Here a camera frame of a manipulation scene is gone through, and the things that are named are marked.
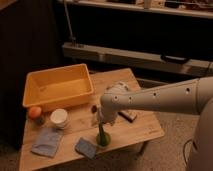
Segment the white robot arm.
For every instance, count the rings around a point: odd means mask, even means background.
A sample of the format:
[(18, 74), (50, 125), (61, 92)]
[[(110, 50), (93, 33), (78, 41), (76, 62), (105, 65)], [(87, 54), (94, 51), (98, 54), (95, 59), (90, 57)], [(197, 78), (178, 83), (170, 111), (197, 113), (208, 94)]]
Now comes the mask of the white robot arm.
[(186, 170), (213, 171), (213, 76), (138, 91), (118, 82), (101, 96), (97, 118), (113, 124), (128, 109), (198, 114)]

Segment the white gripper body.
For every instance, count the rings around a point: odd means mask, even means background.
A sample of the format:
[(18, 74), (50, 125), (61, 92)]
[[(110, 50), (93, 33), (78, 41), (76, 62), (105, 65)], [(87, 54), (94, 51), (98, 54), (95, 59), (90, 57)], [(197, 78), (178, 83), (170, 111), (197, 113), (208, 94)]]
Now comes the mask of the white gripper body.
[(117, 119), (117, 112), (110, 109), (99, 107), (97, 111), (97, 120), (99, 123), (109, 123), (114, 125)]

